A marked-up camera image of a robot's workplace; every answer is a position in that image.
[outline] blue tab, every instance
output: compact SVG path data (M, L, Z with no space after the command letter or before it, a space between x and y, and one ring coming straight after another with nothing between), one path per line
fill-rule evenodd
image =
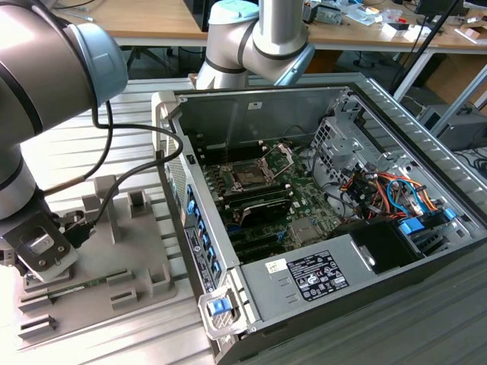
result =
M203 248L207 249L210 246L210 237L208 237L208 234L205 233L203 234Z
M418 218L410 218L403 221L400 225L405 234L412 234L425 228Z
M195 207L196 207L196 203L195 203L194 200L192 200L191 202L189 202L188 208L186 209L186 211L188 212L188 214L193 214L195 212Z
M208 308L210 309L212 316L217 316L218 314L231 310L231 303L228 298L221 298L215 300L214 302L208 303Z
M446 215L447 218L451 221L452 219L454 219L457 216L457 213L455 213L452 208L446 208L444 210L444 215Z
M199 229L201 230L202 233L206 231L205 222L203 221L199 222Z

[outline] electronic components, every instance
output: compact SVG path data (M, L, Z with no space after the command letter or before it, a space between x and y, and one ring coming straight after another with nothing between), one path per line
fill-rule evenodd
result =
M441 145L427 146L441 167L454 165L448 174L462 182L455 186L422 156L436 142L393 98L372 82L332 81L181 92L168 101L184 100L172 123L190 140L177 171L183 185L171 166L175 188L191 185L196 202L191 217L180 215L191 238L181 251L196 268L189 280L204 291L199 309L221 363L415 284L487 236L468 198L459 198L464 184L475 183L461 165ZM181 199L183 209L192 200ZM190 234L196 219L202 237ZM232 310L211 316L207 304L224 298Z
M310 241L316 240L321 236L321 229L313 224L310 218L300 218L291 224L289 224L289 229L291 230L294 238L301 245L304 243L309 243Z
M321 188L284 143L263 157L204 168L214 201L242 262L319 242L339 224Z

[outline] warning label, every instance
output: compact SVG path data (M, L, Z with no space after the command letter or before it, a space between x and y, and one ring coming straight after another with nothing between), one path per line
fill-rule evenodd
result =
M288 262L288 269L308 302L349 285L329 251Z

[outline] wooden desk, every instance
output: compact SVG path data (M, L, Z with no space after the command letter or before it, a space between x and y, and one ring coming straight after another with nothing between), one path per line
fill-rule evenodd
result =
M364 0L374 4L377 0ZM79 0L62 0L64 5L79 3ZM391 0L376 5L376 8L398 8L403 17L412 24L419 15ZM79 24L76 17L61 16ZM207 33L199 30L183 0L98 0L89 13L96 24L105 29L121 46L205 46ZM402 38L386 38L381 25L369 27L344 18L343 25L328 25L314 22L309 26L310 41L317 49L408 52L412 42ZM437 35L428 50L423 53L395 97L400 99L412 85L421 70L435 53L462 53L487 55L487 46L477 46L445 26L445 32Z

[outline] robotic arm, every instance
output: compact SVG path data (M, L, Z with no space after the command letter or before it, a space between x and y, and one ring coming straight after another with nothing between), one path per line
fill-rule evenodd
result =
M247 70L275 85L296 82L314 54L302 8L303 0L217 2L196 87L244 87ZM66 26L39 0L0 2L0 265L51 281L76 261L92 227L74 230L82 214L49 210L20 143L88 109L97 123L98 107L127 81L119 47L97 25Z
M0 263L49 281L75 262L20 143L97 110L127 81L119 47L97 25L64 27L37 0L0 2Z
M276 86L295 83L314 46L302 21L304 0L216 2L210 14L206 60L197 89L242 88L247 70Z

